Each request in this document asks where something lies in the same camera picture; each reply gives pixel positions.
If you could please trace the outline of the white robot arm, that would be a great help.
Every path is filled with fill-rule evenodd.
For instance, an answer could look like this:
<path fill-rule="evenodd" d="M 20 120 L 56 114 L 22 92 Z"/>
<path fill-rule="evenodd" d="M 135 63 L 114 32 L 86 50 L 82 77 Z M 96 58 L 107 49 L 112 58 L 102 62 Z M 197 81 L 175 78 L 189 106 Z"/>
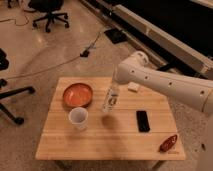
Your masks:
<path fill-rule="evenodd" d="M 136 51 L 117 65 L 114 80 L 118 84 L 141 84 L 202 113 L 213 114 L 212 80 L 153 70 L 148 63 L 147 54 Z"/>

